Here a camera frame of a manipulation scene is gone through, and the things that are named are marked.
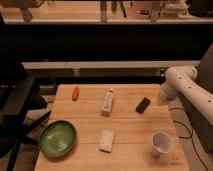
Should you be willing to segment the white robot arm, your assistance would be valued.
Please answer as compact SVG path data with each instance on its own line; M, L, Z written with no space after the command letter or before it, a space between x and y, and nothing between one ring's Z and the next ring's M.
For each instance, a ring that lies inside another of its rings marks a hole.
M198 72L194 66L168 68L165 72L165 82L160 86L159 100L166 103L181 93L213 125L213 94L194 82L197 76Z

